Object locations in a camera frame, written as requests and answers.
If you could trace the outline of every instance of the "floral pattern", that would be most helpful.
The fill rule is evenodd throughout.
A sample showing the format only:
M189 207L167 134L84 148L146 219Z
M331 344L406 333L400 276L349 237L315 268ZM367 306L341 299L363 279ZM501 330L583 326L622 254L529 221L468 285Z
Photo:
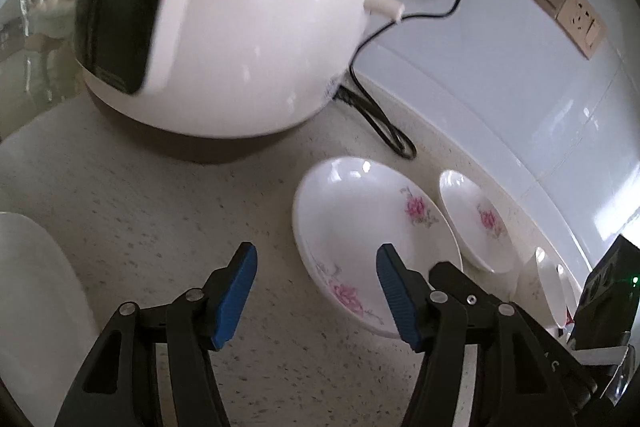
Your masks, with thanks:
M411 219L412 225L424 224L430 229L431 225L440 222L440 220L433 215L431 209L427 207L423 197L414 196L409 187L402 188L400 193L406 194L404 212L409 216L409 219Z
M498 239L504 232L504 227L500 219L498 219L492 210L482 210L480 205L478 205L477 208L482 226L490 233L491 237Z
M364 308L358 298L357 288L340 282L342 269L337 264L334 264L332 269L328 269L323 263L320 263L316 259L314 259L314 262L316 263L316 271L324 280L324 284L329 287L331 293L340 304L358 317L367 315L368 317L377 319L381 326L385 325L385 321L383 321L382 318L378 317L372 310L366 310Z

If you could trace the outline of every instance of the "blue gripper pad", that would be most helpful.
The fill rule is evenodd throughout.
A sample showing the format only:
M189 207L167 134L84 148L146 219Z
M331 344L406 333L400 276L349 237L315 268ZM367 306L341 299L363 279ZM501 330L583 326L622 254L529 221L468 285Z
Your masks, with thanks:
M420 347L418 303L410 293L412 273L404 267L393 245L382 245L376 255L376 272L391 309L400 338L416 351Z
M254 283L257 270L258 253L254 245L250 245L244 252L244 257L216 310L216 331L211 337L211 342L216 349L222 349L226 341L231 340L236 333L240 315Z

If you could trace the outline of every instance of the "speckled countertop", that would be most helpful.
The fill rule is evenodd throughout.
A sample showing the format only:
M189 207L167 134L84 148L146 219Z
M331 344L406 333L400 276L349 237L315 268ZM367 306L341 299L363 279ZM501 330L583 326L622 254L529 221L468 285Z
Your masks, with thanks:
M212 356L232 425L397 426L421 357L401 341L360 329L312 283L290 227L306 170L332 156L366 156L403 172L435 200L440 172L456 168L490 195L523 261L536 246L551 247L461 150L378 95L419 144L417 161L393 156L355 111L331 103L257 155L224 166L189 164L140 148L84 94L0 145L0 208L31 217L57 240L99 326L124 301L165 304L202 285L241 241L252 241L259 258L254 287L236 336ZM473 364L465 367L460 426L472 398ZM163 411L171 418L168 393L164 378Z

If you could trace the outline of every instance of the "white plate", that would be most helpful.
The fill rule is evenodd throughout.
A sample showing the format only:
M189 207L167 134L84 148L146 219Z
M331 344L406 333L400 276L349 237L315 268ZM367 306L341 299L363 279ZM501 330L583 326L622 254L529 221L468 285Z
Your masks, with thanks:
M516 250L500 214L480 187L459 172L444 171L440 199L462 255L478 269L510 272Z
M367 330L399 338L376 273L376 253L392 243L407 268L428 278L440 261L462 270L456 240L436 205L399 172L343 157L314 166L293 203L302 261L320 291Z
M28 217L0 213L0 377L34 427L55 423L97 333L49 233Z

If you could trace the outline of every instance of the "wall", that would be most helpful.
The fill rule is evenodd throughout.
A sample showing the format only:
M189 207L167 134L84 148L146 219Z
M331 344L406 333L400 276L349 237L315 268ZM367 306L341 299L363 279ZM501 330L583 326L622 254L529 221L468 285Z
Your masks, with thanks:
M578 279L640 214L640 9L589 1L609 26L591 60L531 0L463 0L448 20L393 29L356 65L494 176Z

